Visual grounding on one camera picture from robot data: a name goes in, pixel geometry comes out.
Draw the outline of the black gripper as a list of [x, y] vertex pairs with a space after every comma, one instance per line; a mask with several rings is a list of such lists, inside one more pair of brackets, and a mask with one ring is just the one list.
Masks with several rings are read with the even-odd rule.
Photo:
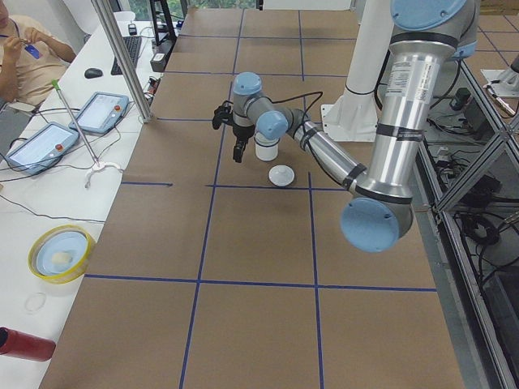
[[255, 126], [240, 126], [236, 123], [233, 124], [233, 135], [236, 138], [236, 142], [233, 148], [233, 160], [236, 163], [241, 163], [243, 154], [246, 150], [248, 140], [254, 136]]

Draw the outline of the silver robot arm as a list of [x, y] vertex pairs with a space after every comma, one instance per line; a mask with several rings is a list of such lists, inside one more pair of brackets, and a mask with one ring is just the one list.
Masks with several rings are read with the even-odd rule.
[[393, 63], [369, 166], [358, 163], [301, 110], [273, 104], [252, 72], [234, 80], [234, 159], [242, 159], [252, 135], [273, 141], [290, 136], [353, 195], [341, 214], [345, 238], [366, 252], [389, 249], [413, 223], [408, 180], [435, 81], [444, 62], [473, 53], [479, 9], [477, 1], [391, 2]]

